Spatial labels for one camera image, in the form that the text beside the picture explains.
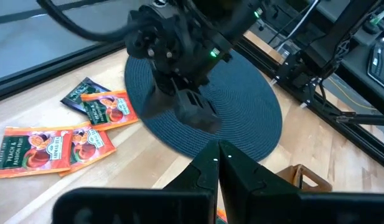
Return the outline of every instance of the wooden table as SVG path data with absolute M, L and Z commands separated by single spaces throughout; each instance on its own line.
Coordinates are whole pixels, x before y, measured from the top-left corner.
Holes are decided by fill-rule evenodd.
M 250 32 L 246 36 L 281 60 L 261 39 Z M 0 145 L 5 126 L 68 126 L 86 121 L 86 116 L 59 101 L 85 77 L 110 90 L 124 89 L 127 57 L 125 50 L 119 51 L 1 101 Z M 382 166 L 308 109 L 301 109 L 282 89 L 275 86 L 273 90 L 281 105 L 283 133 L 276 149 L 260 164 L 273 172 L 288 165 L 304 164 L 328 180 L 335 191 L 384 192 Z M 349 110 L 330 93 L 327 97 L 338 107 Z M 383 139 L 376 127 L 366 128 Z M 0 179 L 0 223 L 49 223 L 56 199 L 77 187 L 162 188 L 190 162 L 158 141 L 141 122 L 110 130 L 108 134 L 117 152 L 72 175 Z M 218 205 L 223 208 L 220 197 Z

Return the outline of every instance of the cable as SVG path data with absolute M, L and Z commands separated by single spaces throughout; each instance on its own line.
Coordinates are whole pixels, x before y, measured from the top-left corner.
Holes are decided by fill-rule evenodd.
M 282 27 L 275 35 L 274 35 L 274 37 L 272 37 L 272 39 L 268 42 L 268 44 L 271 44 L 272 43 L 272 41 L 285 29 L 285 28 L 287 28 L 287 26 L 289 26 L 292 22 L 294 22 L 294 20 L 296 20 L 299 16 L 301 16 L 306 10 L 308 10 L 309 9 L 309 6 L 310 5 L 308 5 L 307 7 L 305 7 L 303 10 L 301 10 L 301 12 L 299 12 L 296 16 L 294 16 L 294 18 L 292 18 L 291 20 L 290 20 L 290 22 L 288 22 L 284 27 Z
M 351 101 L 352 103 L 354 103 L 355 105 L 357 105 L 357 106 L 359 106 L 359 107 L 361 107 L 361 108 L 368 109 L 368 110 L 377 110 L 376 108 L 369 107 L 369 106 L 365 106 L 365 105 L 361 105 L 360 103 L 357 103 L 357 102 L 356 102 L 355 100 L 353 100 L 348 94 L 346 94 L 346 92 L 345 92 L 343 89 L 341 89 L 341 87 L 338 86 L 338 84 L 336 84 L 336 82 L 333 81 L 332 78 L 329 77 L 329 80 L 330 80 L 330 82 L 333 83 L 333 85 L 335 85 L 335 87 L 337 87 L 337 88 L 341 91 L 342 94 L 344 94 L 344 95 L 348 98 L 348 100 L 350 100 L 350 101 Z
M 43 9 L 47 11 L 47 14 L 51 18 L 53 18 L 60 25 L 64 26 L 64 28 L 68 29 L 70 32 L 73 32 L 74 34 L 79 35 L 80 37 L 83 37 L 87 40 L 99 42 L 116 42 L 123 40 L 126 34 L 134 30 L 138 30 L 142 27 L 153 26 L 158 22 L 157 18 L 154 18 L 153 16 L 148 16 L 147 18 L 149 19 L 145 18 L 143 20 L 132 21 L 116 31 L 105 34 L 99 34 L 87 31 L 86 29 L 83 29 L 80 26 L 76 25 L 76 23 L 74 23 L 67 16 L 65 16 L 65 14 L 61 10 L 59 10 L 58 7 L 52 3 L 51 0 L 37 0 L 37 2 Z

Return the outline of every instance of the round placemat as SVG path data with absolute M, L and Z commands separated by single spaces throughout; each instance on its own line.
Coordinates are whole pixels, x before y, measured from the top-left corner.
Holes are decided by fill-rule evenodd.
M 189 157 L 195 157 L 212 139 L 230 141 L 255 161 L 268 156 L 281 134 L 278 100 L 254 65 L 237 52 L 232 56 L 229 63 L 219 62 L 208 76 L 210 83 L 200 87 L 222 119 L 222 127 L 215 134 L 183 125 L 173 110 L 142 122 L 162 142 Z M 148 61 L 129 57 L 125 84 L 137 114 L 152 82 Z

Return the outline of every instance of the woven placemat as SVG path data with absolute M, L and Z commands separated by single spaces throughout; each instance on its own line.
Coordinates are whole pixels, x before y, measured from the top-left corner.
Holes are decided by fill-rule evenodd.
M 279 103 L 268 82 L 247 59 L 232 52 L 229 63 L 219 62 L 200 87 L 219 117 L 222 127 L 209 134 L 180 123 L 173 110 L 152 119 L 142 119 L 158 139 L 189 157 L 196 156 L 211 139 L 226 139 L 252 159 L 259 161 L 276 147 L 282 127 Z M 131 104 L 140 114 L 152 86 L 148 61 L 128 58 L 125 84 Z

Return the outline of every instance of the screw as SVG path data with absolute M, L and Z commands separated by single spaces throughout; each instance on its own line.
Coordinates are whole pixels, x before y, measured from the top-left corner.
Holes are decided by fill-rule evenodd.
M 153 57 L 153 56 L 154 56 L 154 51 L 153 51 L 153 49 L 148 49 L 148 55 L 149 55 L 150 57 Z

